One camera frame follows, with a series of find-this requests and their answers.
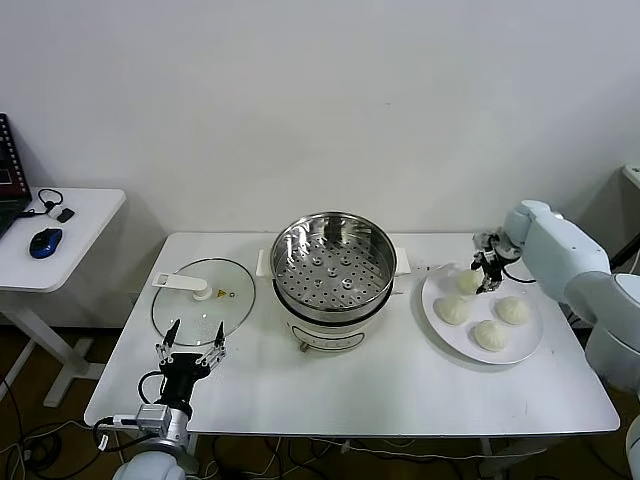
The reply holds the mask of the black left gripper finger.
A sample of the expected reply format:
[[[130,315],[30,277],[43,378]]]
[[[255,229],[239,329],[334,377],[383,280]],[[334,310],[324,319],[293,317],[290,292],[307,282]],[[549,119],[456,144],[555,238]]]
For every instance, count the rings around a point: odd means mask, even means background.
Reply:
[[[180,320],[176,319],[172,323],[169,330],[164,335],[162,342],[155,344],[155,350],[156,350],[156,354],[158,356],[160,365],[166,365],[167,363],[172,362],[171,351],[175,343],[175,338],[178,333],[179,327],[180,327]]]
[[[213,346],[199,357],[197,364],[203,367],[215,368],[226,356],[225,342],[224,323],[221,322],[213,341]]]

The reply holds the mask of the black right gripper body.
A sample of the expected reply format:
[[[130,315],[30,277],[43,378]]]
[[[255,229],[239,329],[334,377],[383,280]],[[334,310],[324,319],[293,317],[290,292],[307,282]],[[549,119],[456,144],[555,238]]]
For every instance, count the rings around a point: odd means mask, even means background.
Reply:
[[[484,275],[489,280],[502,279],[502,263],[492,247],[483,247],[479,252],[480,264]]]

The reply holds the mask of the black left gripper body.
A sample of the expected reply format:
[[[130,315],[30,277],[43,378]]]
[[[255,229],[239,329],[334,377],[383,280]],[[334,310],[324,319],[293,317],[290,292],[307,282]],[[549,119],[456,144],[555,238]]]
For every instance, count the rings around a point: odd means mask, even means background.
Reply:
[[[159,403],[170,408],[189,408],[195,383],[211,373],[211,367],[197,353],[176,353],[160,367],[166,379]]]

